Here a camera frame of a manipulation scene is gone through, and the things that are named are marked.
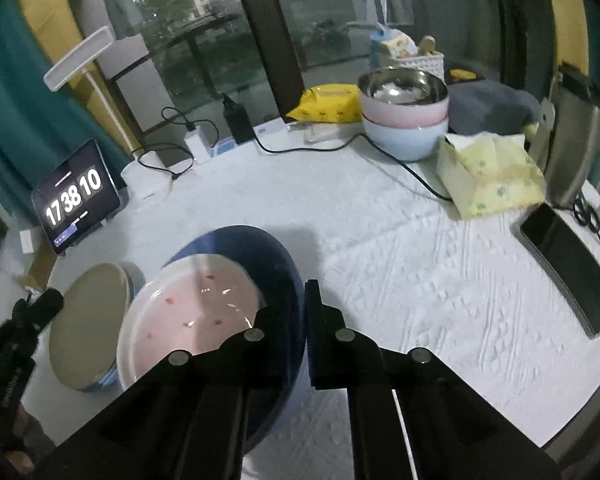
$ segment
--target phone screen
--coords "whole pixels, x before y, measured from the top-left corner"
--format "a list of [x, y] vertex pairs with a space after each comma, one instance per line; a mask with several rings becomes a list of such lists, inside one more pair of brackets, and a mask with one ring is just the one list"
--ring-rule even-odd
[[594, 335], [600, 333], [600, 265], [547, 204], [529, 215], [522, 234], [544, 256], [577, 302]]

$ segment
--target white basket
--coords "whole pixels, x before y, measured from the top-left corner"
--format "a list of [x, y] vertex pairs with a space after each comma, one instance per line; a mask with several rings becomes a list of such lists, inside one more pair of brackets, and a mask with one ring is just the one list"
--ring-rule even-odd
[[390, 57], [379, 55], [380, 66], [405, 66], [429, 72], [438, 79], [445, 80], [445, 55], [436, 52], [432, 56]]

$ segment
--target digital clock display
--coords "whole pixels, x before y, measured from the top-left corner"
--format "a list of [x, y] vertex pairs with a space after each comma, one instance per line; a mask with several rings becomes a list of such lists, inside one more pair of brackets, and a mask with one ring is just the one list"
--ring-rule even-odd
[[95, 140], [82, 145], [38, 184], [33, 204], [58, 254], [120, 207]]

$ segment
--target silver screw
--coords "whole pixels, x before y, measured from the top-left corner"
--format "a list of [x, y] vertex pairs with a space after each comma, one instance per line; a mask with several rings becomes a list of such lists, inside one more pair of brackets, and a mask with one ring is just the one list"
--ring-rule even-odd
[[256, 341], [260, 341], [264, 338], [264, 332], [259, 328], [250, 328], [247, 330], [247, 332], [244, 333], [244, 338], [247, 341], [255, 343]]
[[336, 332], [336, 339], [343, 343], [350, 343], [356, 337], [356, 333], [349, 328], [341, 328]]
[[411, 359], [420, 364], [425, 364], [431, 361], [431, 352], [426, 348], [414, 348], [411, 350]]
[[173, 366], [182, 366], [189, 361], [189, 354], [184, 350], [176, 350], [169, 354], [169, 364]]

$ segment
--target white lamp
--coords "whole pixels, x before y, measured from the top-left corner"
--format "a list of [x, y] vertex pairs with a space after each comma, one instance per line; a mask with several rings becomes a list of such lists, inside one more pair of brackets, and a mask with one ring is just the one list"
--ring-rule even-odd
[[[84, 74], [102, 101], [109, 117], [111, 117], [111, 120], [116, 125], [116, 128], [124, 139], [129, 151], [133, 152], [135, 148], [131, 138], [122, 127], [122, 124], [109, 105], [109, 102], [96, 83], [96, 80], [87, 70], [87, 65], [113, 45], [115, 41], [116, 40], [107, 25], [99, 28], [53, 65], [44, 75], [43, 79], [46, 86], [52, 92], [56, 92], [77, 73], [81, 72]], [[165, 191], [168, 192], [171, 183], [171, 177], [168, 173], [151, 170], [142, 166], [138, 162], [137, 153], [134, 154], [134, 159], [133, 162], [129, 163], [122, 170], [122, 178], [126, 182], [131, 195], [142, 200], [156, 194], [162, 195]], [[155, 152], [147, 152], [144, 154], [142, 156], [142, 161], [148, 166], [164, 169], [164, 164]]]

